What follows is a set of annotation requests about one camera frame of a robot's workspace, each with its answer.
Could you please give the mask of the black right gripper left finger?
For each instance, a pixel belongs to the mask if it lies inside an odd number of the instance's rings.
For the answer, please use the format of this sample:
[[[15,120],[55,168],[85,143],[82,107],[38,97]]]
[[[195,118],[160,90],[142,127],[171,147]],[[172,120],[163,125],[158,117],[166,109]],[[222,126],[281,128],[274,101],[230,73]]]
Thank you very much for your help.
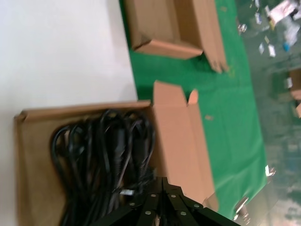
[[[105,217],[92,223],[93,226],[154,226],[161,214],[163,183],[156,178],[146,188],[146,193],[137,196],[128,204],[119,207]]]

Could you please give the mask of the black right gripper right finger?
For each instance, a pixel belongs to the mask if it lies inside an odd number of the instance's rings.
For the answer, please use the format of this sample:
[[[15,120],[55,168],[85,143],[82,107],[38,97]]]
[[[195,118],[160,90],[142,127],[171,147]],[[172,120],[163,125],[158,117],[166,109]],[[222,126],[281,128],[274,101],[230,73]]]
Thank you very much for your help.
[[[234,221],[186,197],[181,187],[162,178],[159,213],[162,226],[237,226]]]

